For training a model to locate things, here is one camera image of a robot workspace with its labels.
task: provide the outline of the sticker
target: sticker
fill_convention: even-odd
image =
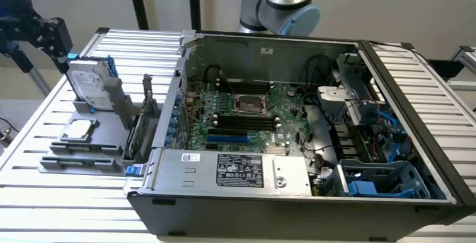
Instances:
[[[263,55],[273,55],[274,51],[275,51],[275,49],[273,49],[273,48],[262,48]]]
[[[262,156],[219,154],[217,184],[229,187],[265,188]]]
[[[113,110],[110,96],[103,88],[102,77],[93,72],[73,72],[85,101],[101,110]]]
[[[183,153],[182,154],[182,161],[199,162],[201,161],[201,154],[198,154],[198,153]]]

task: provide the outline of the white wall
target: white wall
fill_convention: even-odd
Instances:
[[[314,0],[322,20],[313,36],[413,42],[429,57],[447,58],[459,45],[476,45],[476,0]],[[34,0],[45,17],[67,20],[79,52],[101,26],[137,29],[131,0]],[[150,26],[191,27],[189,0],[146,0]],[[202,0],[203,29],[235,31],[241,0]],[[54,68],[27,50],[35,64]]]

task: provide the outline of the metal workbench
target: metal workbench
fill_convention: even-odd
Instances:
[[[177,52],[181,35],[174,32],[111,30],[107,36],[87,46],[86,51],[95,56],[115,57],[125,91],[131,95],[134,102],[143,100],[142,78],[143,74],[149,73],[155,76],[155,98],[159,103],[163,103],[174,73],[173,67],[179,58]],[[425,95],[425,90],[430,92],[441,90],[445,96],[450,97],[447,94],[451,94],[451,91],[442,88],[441,82],[423,63],[402,64],[399,69],[399,64],[391,64],[391,55],[401,55],[399,50],[387,51],[382,48],[377,50],[385,63],[389,63],[389,68],[394,67],[394,73],[401,79],[398,83],[402,84],[409,98],[413,95]],[[411,77],[414,81],[405,79],[406,74],[410,73],[414,74]],[[421,81],[415,80],[415,75],[419,76]],[[70,83],[63,77],[11,147],[0,156],[0,241],[10,239],[29,242],[158,242],[157,237],[147,232],[123,191],[126,185],[139,186],[139,179],[42,174],[37,170],[41,159],[49,152],[50,143],[61,134],[75,110],[71,103],[74,98]],[[462,110],[461,105],[455,104],[455,98],[449,98],[447,101],[442,95],[434,95],[430,100],[434,101],[433,106],[421,106],[422,110],[418,110],[419,113],[430,115],[427,120],[421,115],[427,125],[447,125],[451,121],[467,121],[435,116],[439,110],[450,110],[455,113],[457,110]],[[446,137],[446,130],[430,130],[435,136]],[[475,130],[469,132],[476,137]],[[453,144],[446,150],[451,151],[447,152],[449,157],[476,193],[476,155],[469,155],[463,152],[465,149],[455,150],[459,143],[443,139],[442,144]],[[183,240],[229,241],[189,238]],[[465,218],[451,226],[429,226],[401,242],[476,242],[476,216]]]

